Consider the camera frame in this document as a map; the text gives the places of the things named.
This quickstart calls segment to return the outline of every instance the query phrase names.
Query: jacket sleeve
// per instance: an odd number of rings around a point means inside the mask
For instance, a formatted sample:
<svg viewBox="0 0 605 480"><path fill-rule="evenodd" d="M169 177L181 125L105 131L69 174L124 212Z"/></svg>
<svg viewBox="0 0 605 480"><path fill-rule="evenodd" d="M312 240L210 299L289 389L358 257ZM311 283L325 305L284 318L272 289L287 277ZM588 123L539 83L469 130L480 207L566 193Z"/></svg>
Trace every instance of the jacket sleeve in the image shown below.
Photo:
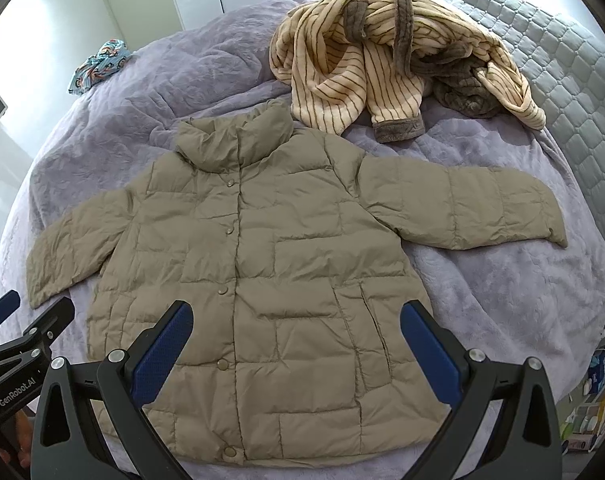
<svg viewBox="0 0 605 480"><path fill-rule="evenodd" d="M335 142L325 150L336 174L361 205L405 240L445 249L470 249L546 238L567 246L562 212L540 180L509 168L452 167L403 156L364 155L338 162Z"/></svg>
<svg viewBox="0 0 605 480"><path fill-rule="evenodd" d="M151 168L124 189L90 198L41 233L26 262L32 307L100 270L133 219L138 188L146 190L150 175Z"/></svg>

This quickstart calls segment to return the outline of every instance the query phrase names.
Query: silver bolt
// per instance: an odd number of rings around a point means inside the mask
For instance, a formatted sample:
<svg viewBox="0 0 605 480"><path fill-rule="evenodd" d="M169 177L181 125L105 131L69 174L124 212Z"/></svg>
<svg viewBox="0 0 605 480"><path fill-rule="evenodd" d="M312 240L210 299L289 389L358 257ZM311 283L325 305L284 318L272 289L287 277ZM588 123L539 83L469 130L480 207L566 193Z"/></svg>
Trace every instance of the silver bolt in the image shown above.
<svg viewBox="0 0 605 480"><path fill-rule="evenodd" d="M62 368L64 365L64 357L57 357L52 361L52 368L57 370L58 368Z"/></svg>
<svg viewBox="0 0 605 480"><path fill-rule="evenodd" d="M124 359L124 350L118 349L109 352L109 361L119 363Z"/></svg>
<svg viewBox="0 0 605 480"><path fill-rule="evenodd" d="M476 363L481 363L487 358L487 354L485 354L479 348L472 348L471 350L469 350L469 357L472 361L475 361Z"/></svg>
<svg viewBox="0 0 605 480"><path fill-rule="evenodd" d="M540 361L540 359L538 359L537 357L529 357L527 359L527 364L534 370L542 369L542 361Z"/></svg>

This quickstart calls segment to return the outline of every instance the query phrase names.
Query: padded cushion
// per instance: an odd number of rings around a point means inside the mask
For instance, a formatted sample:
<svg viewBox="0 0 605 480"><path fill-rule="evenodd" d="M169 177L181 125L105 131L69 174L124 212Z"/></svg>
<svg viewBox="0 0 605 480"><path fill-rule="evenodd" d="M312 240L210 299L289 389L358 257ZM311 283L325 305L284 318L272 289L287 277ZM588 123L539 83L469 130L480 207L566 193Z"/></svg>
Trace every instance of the padded cushion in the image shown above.
<svg viewBox="0 0 605 480"><path fill-rule="evenodd" d="M605 44L525 0L445 1L505 42L605 239Z"/></svg>

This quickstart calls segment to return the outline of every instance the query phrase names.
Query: blue rubber pad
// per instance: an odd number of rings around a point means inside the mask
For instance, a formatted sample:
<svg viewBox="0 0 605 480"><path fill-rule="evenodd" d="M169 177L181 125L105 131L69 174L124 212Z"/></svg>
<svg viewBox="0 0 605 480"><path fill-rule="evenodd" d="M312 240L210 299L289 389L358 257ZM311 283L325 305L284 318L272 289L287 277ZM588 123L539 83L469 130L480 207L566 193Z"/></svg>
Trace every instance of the blue rubber pad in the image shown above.
<svg viewBox="0 0 605 480"><path fill-rule="evenodd" d="M0 325L11 316L20 306L20 295L15 290L10 290L0 298Z"/></svg>
<svg viewBox="0 0 605 480"><path fill-rule="evenodd" d="M194 312L183 303L135 367L132 399L137 408L156 400L193 329Z"/></svg>
<svg viewBox="0 0 605 480"><path fill-rule="evenodd" d="M440 402L455 408L462 399L460 372L422 316L406 303L400 312L400 330Z"/></svg>

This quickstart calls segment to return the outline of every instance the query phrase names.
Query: blue printed garment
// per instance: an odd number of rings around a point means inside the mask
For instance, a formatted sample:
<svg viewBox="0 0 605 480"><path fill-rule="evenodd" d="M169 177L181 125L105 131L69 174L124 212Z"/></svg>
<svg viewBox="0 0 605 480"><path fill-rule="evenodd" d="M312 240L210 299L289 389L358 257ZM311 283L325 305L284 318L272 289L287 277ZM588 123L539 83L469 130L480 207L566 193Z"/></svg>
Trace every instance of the blue printed garment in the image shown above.
<svg viewBox="0 0 605 480"><path fill-rule="evenodd" d="M132 56L122 40L109 40L95 56L76 69L69 84L69 93L82 95L110 75L118 72Z"/></svg>

